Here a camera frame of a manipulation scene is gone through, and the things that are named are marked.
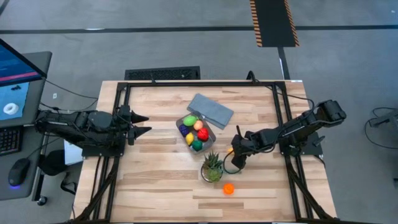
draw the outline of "black floor mat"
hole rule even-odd
[[[250,7],[257,46],[299,46],[287,0],[250,0]]]
[[[200,80],[200,67],[148,68],[126,70],[125,80]]]

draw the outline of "wooden tabletop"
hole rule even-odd
[[[112,113],[117,83],[103,82],[97,110]],[[286,85],[288,94],[305,97],[302,82],[287,81]],[[272,153],[248,157],[240,174],[224,173],[215,184],[202,180],[204,154],[192,154],[175,126],[177,119],[189,114],[187,106],[197,93],[234,111],[224,130],[209,123],[216,134],[212,150],[221,158],[231,147],[237,124],[242,133],[278,125],[272,92],[265,87],[131,88],[131,108],[149,117],[137,125],[150,126],[152,130],[138,138],[134,146],[126,146],[119,165],[111,222],[294,221],[285,161],[278,147]],[[289,101],[293,117],[308,109],[306,101],[292,97]],[[90,201],[97,159],[91,157],[83,163],[74,204],[76,215]],[[323,164],[313,156],[302,156],[302,160],[309,191],[327,213],[335,216]],[[223,194],[225,183],[234,184],[233,195]],[[299,189],[297,192],[305,216],[302,194]],[[105,205],[103,200],[100,217],[104,217]]]

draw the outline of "gray cloth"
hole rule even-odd
[[[200,113],[205,121],[214,124],[216,127],[224,129],[231,119],[234,111],[211,100],[202,94],[197,93],[187,110],[192,113]]]

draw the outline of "keyboard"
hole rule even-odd
[[[22,130],[22,126],[0,129],[0,156],[21,150]]]
[[[199,80],[200,68],[177,67],[177,68],[150,68],[126,70],[125,80]]]

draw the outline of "computer monitor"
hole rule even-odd
[[[0,39],[0,86],[31,82],[47,74]]]

